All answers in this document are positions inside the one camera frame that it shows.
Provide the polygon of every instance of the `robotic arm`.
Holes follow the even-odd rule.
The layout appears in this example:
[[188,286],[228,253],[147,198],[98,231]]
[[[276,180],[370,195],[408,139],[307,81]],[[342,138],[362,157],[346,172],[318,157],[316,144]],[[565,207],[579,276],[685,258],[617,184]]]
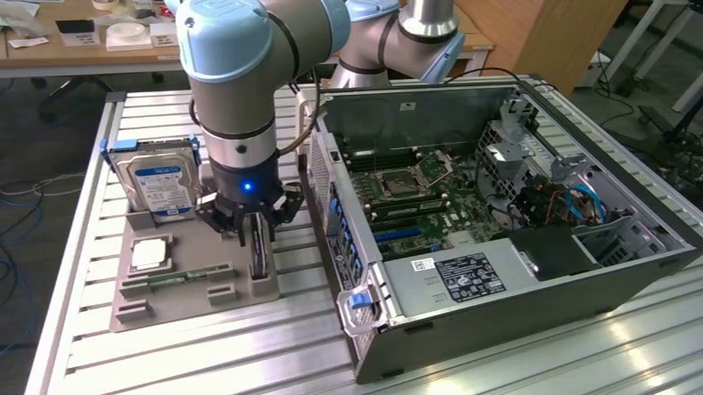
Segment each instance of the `robotic arm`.
[[240,231],[256,211],[280,225],[292,221],[303,195],[299,183],[283,185],[278,177],[274,93],[344,45],[344,2],[176,0],[168,6],[216,187],[198,214],[219,232]]
[[388,86],[387,68],[436,84],[462,52],[464,34],[452,0],[347,0],[351,36],[332,87]]

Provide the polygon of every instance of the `slotted metal table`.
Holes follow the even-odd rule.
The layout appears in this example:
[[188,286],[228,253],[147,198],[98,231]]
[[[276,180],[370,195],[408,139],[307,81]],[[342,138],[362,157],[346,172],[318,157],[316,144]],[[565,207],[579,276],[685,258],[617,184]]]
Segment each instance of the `slotted metal table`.
[[[703,233],[701,211],[575,106],[550,87],[539,90]],[[188,91],[134,93],[112,100],[96,140],[199,135],[188,102]],[[276,111],[284,146],[296,134],[296,98],[288,91],[276,94]],[[581,150],[547,118],[539,123],[562,153]],[[294,154],[282,159],[282,177],[298,177]],[[702,262],[663,278],[609,314],[356,385],[307,208],[278,231],[280,300],[112,333],[110,303],[127,209],[96,144],[27,394],[679,394],[703,389]]]

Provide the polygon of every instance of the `power supply label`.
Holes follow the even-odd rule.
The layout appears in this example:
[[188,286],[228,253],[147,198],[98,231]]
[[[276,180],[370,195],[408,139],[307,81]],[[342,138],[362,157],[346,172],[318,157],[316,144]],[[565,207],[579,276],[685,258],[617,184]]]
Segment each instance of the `power supply label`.
[[435,267],[455,302],[464,302],[506,290],[483,253],[435,262]]
[[152,213],[172,216],[190,211],[194,204],[190,200],[188,189],[180,184],[184,176],[180,167],[139,169],[135,175]]

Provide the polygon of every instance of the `wooden cabinet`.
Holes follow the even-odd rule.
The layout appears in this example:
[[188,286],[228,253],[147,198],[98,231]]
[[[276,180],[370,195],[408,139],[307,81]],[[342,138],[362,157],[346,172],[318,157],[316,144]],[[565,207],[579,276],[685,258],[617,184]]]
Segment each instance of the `wooden cabinet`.
[[[486,67],[538,73],[567,95],[627,0],[456,0],[495,42]],[[485,72],[483,75],[499,75]]]

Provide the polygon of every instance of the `motherboard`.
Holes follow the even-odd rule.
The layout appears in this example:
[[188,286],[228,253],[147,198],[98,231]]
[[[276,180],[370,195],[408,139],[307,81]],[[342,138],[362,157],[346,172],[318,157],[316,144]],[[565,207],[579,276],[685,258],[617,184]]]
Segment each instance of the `motherboard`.
[[476,191],[476,164],[467,156],[444,148],[392,156],[368,154],[347,161],[386,260],[503,237],[510,223],[497,220]]

